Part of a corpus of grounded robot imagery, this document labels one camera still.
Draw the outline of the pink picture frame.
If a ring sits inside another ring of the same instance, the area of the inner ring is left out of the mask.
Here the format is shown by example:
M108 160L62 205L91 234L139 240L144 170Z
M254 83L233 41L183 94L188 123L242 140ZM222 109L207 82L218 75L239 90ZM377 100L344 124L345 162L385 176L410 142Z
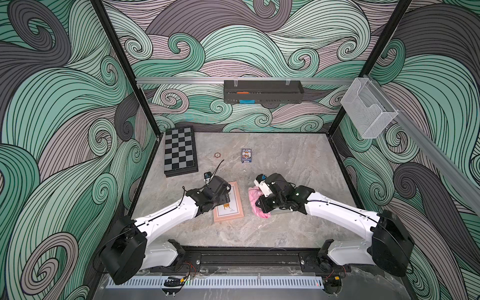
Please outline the pink picture frame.
M228 194L229 202L217 206L214 209L214 222L231 221L244 217L243 207L241 203L240 190L236 181L230 182L231 190Z

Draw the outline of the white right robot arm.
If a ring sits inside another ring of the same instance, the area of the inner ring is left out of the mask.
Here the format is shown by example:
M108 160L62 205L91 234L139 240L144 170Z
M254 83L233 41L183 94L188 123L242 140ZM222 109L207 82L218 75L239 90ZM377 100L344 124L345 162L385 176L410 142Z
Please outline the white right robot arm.
M358 241L327 242L320 257L335 265L376 265L390 275L406 276L414 239L392 211L366 211L335 201L306 186L296 186L278 173L260 174L254 180L262 196L256 206L263 213L274 210L300 212L341 226L355 235Z

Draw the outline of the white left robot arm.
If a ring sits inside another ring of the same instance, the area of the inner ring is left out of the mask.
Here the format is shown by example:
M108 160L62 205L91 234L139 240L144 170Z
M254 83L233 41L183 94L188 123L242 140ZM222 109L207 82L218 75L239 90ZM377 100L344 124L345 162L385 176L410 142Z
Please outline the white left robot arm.
M185 252L178 242L170 239L154 245L153 241L185 221L228 204L230 191L230 183L213 176L204 187L183 192L179 201L159 211L137 219L118 219L99 251L113 283L122 285L143 270L181 266Z

